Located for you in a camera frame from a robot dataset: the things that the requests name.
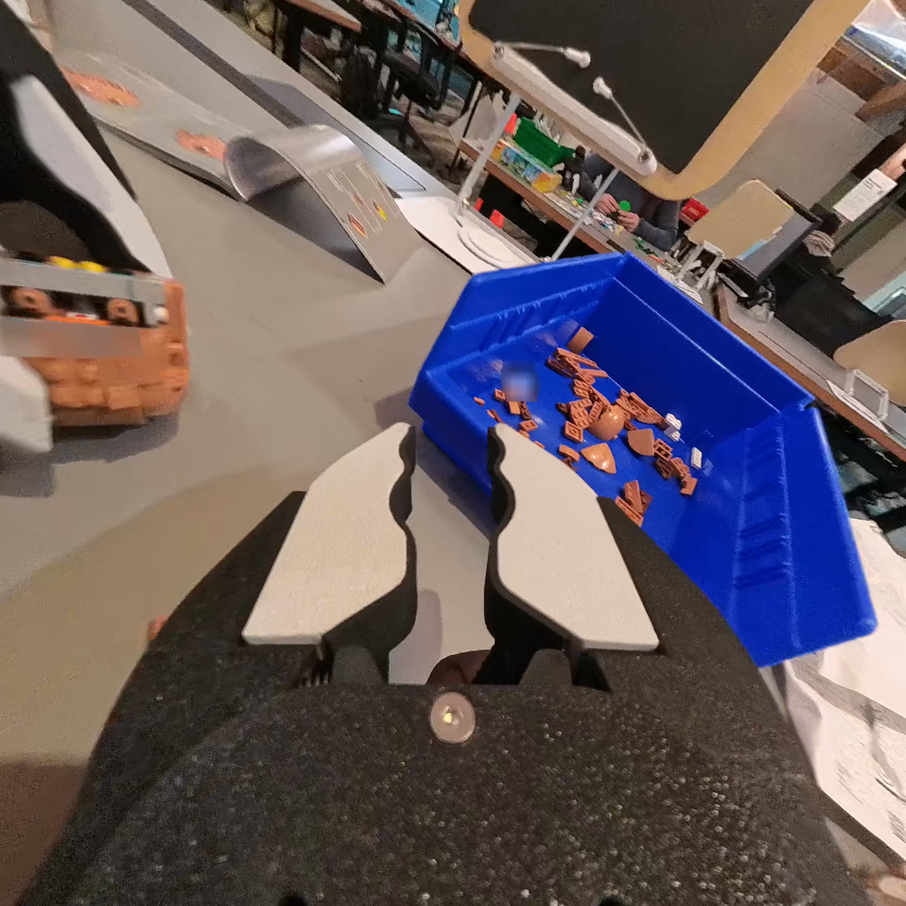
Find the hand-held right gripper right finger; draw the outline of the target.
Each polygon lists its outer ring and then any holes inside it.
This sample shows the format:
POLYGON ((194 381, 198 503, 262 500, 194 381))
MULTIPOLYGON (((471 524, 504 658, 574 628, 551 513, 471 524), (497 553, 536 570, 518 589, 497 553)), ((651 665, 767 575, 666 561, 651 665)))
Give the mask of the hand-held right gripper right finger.
POLYGON ((584 681, 607 655, 661 641, 604 502, 568 465, 497 425, 487 434, 494 529, 484 619, 493 644, 475 683, 584 681))

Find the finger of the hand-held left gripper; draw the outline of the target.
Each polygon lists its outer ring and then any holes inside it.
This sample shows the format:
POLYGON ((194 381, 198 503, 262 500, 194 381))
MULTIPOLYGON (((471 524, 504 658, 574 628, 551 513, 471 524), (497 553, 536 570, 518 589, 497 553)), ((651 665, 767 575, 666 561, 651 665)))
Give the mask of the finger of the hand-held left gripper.
POLYGON ((28 202, 72 231, 90 261, 172 277, 139 203, 35 76, 2 83, 2 203, 28 202))
POLYGON ((47 454, 53 418, 43 378, 24 361, 1 356, 1 447, 47 454))

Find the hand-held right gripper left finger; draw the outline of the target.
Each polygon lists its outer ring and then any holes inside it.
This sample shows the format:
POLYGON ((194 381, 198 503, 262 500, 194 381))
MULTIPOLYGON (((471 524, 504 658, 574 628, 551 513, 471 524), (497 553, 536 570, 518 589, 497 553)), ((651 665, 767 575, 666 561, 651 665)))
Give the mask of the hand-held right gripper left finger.
POLYGON ((302 646, 335 661, 368 651, 383 680, 417 617, 408 527, 417 432, 395 423, 317 477, 243 627, 250 646, 302 646))

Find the brown lego head model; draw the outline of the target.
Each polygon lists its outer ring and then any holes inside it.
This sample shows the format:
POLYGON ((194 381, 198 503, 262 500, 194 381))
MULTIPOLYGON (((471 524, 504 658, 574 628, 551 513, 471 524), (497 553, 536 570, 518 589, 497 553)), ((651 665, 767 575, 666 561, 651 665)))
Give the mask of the brown lego head model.
POLYGON ((52 428, 178 412, 190 373, 182 284, 90 261, 2 252, 2 356, 44 380, 52 428))

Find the pile of brown lego pieces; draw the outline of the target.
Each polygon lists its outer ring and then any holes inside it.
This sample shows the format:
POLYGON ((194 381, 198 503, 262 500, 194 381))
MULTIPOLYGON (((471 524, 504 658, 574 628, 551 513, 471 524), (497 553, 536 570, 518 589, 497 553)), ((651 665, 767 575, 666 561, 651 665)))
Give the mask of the pile of brown lego pieces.
POLYGON ((546 449, 580 478, 603 478, 597 493, 641 527, 654 496, 653 474, 691 499, 700 470, 689 464, 680 441, 663 433, 666 414, 613 382, 588 355, 595 334, 576 327, 547 351, 554 394, 543 398, 536 367, 527 361, 493 361, 491 386, 473 397, 493 423, 509 422, 519 436, 546 449))

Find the blue plastic parts bin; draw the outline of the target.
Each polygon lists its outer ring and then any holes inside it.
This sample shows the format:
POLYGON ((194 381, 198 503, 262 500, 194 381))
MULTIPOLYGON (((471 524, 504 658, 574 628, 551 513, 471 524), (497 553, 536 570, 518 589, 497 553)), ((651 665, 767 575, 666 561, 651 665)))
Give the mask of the blue plastic parts bin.
POLYGON ((680 422, 680 440, 653 435, 689 467, 691 495, 660 476, 621 436, 616 473, 587 461, 576 474, 614 498, 637 480, 652 496, 642 530, 719 608, 757 666, 863 638, 877 627, 851 520, 813 397, 696 302, 630 255, 594 255, 472 277, 415 380, 423 430, 489 495, 489 411, 517 428, 493 392, 501 369, 533 366, 532 437, 547 454, 582 444, 563 434, 557 404, 572 381, 547 366, 581 328, 583 355, 606 371, 610 401, 636 394, 680 422))

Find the lego instruction booklet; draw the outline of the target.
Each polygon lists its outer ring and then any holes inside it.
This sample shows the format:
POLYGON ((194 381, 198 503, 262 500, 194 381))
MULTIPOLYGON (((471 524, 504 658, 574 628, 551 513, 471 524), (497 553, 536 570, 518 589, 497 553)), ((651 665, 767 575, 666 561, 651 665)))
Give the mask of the lego instruction booklet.
POLYGON ((305 124, 253 133, 111 58, 77 53, 61 69, 105 130, 383 284, 418 250, 391 188, 340 131, 305 124))

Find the colourful lego box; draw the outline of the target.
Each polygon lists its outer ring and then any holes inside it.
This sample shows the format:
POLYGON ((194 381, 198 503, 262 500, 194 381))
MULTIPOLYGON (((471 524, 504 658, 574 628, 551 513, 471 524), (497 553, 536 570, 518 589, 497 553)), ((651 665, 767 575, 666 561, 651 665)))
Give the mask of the colourful lego box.
POLYGON ((490 159, 539 193, 551 193, 562 185, 560 172, 550 169, 509 140, 496 142, 490 159))

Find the white paper sheet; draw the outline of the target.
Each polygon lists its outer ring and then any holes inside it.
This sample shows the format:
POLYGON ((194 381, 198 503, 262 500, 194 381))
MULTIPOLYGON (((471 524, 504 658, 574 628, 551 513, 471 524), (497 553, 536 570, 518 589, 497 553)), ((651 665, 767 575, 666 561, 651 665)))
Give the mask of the white paper sheet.
POLYGON ((905 856, 905 560, 852 519, 877 627, 785 664, 787 709, 820 789, 905 856))

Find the black office chair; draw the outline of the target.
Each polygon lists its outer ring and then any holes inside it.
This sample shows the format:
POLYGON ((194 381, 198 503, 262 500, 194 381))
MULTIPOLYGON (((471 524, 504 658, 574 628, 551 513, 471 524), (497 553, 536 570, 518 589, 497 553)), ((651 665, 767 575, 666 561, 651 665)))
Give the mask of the black office chair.
POLYGON ((347 57, 339 82, 341 106, 369 128, 395 134, 401 151, 412 144, 433 164, 435 154, 413 123, 414 107, 436 108, 439 82, 428 65, 404 51, 384 50, 371 61, 355 47, 347 57))

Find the wooden chair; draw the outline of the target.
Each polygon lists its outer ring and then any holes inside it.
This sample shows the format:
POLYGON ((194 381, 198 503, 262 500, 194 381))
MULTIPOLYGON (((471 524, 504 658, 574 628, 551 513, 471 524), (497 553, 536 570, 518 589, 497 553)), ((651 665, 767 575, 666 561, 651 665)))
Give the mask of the wooden chair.
POLYGON ((899 406, 905 400, 905 321, 894 320, 838 348, 833 360, 859 370, 885 388, 899 406))
POLYGON ((769 241, 794 215, 779 194, 758 179, 750 179, 719 202, 688 229, 692 245, 709 243, 725 259, 739 258, 758 243, 769 241))

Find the green box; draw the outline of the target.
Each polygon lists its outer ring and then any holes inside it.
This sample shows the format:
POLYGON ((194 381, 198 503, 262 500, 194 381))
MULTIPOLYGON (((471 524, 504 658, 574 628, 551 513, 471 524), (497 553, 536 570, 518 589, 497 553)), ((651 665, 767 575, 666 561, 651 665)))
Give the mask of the green box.
POLYGON ((553 169, 574 158, 573 148, 564 146, 546 135, 532 119, 518 119, 513 141, 518 148, 546 168, 553 169))

